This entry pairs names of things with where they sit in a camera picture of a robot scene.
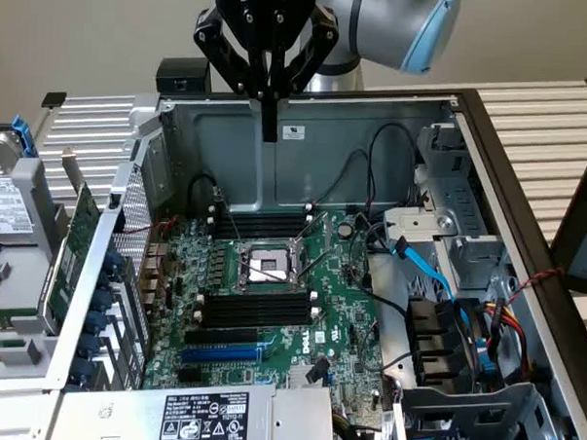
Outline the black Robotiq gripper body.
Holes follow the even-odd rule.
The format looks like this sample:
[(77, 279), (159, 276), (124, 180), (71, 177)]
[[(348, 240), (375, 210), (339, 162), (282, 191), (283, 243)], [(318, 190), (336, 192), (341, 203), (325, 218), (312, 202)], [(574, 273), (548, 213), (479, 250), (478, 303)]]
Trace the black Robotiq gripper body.
[(288, 52), (311, 17), (315, 0), (215, 0), (227, 25), (247, 51)]

